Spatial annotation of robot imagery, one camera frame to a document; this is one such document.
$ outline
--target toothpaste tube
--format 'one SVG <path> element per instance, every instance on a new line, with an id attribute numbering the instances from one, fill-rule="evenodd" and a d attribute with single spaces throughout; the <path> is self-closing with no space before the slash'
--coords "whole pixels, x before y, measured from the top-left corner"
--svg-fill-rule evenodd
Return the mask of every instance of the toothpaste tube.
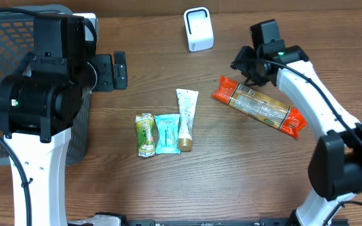
<path id="1" fill-rule="evenodd" d="M 156 154 L 180 154 L 177 149 L 179 114 L 155 116 L 158 130 Z"/>
<path id="2" fill-rule="evenodd" d="M 177 89 L 178 107 L 180 109 L 180 132 L 178 148 L 181 151 L 192 150 L 192 124 L 198 101 L 198 91 Z"/>

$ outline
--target wooden table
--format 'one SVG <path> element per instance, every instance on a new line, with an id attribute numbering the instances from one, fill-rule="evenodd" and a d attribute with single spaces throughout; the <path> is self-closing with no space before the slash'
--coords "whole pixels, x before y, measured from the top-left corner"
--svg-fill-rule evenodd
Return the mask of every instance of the wooden table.
<path id="1" fill-rule="evenodd" d="M 229 64 L 251 45 L 250 26 L 272 18 L 362 122 L 362 10 L 213 14 L 214 47 L 197 53 L 187 49 L 182 16 L 103 18 L 98 52 L 126 52 L 129 85 L 93 94 L 88 155 L 67 168 L 68 219 L 98 211 L 154 220 L 288 217 L 311 189 L 310 128 L 295 140 L 210 96 L 221 75 L 244 81 Z M 199 91 L 192 152 L 137 157 L 135 115 L 177 113 L 177 88 Z M 257 90 L 291 104 L 270 84 Z M 10 168 L 0 167 L 0 225 L 12 225 L 13 215 Z M 338 217 L 362 225 L 362 207 L 348 205 Z"/>

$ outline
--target mesh basket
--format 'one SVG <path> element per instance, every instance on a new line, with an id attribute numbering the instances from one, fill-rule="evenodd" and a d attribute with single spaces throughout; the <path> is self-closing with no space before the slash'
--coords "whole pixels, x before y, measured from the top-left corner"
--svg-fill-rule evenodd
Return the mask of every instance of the mesh basket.
<path id="1" fill-rule="evenodd" d="M 39 13 L 72 14 L 65 6 L 27 6 L 22 9 Z M 11 74 L 24 55 L 33 51 L 33 17 L 17 13 L 0 13 L 0 82 Z M 24 73 L 30 74 L 29 68 Z M 84 158 L 89 122 L 90 95 L 84 98 L 83 106 L 74 120 L 72 138 L 67 153 L 67 166 Z M 0 165 L 9 164 L 8 155 L 0 145 Z"/>

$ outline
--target small white device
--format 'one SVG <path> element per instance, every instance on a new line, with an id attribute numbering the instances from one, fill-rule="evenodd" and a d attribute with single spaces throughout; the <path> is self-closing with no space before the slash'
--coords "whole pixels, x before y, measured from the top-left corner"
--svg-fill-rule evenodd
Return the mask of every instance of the small white device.
<path id="1" fill-rule="evenodd" d="M 205 7 L 188 9 L 184 13 L 189 51 L 207 50 L 213 47 L 211 15 Z"/>

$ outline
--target teal packet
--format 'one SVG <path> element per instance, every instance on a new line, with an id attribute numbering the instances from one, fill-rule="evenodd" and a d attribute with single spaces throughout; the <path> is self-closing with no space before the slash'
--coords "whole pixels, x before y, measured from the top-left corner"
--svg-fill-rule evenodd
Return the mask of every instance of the teal packet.
<path id="1" fill-rule="evenodd" d="M 155 116 L 158 130 L 156 154 L 180 154 L 177 149 L 179 114 Z"/>

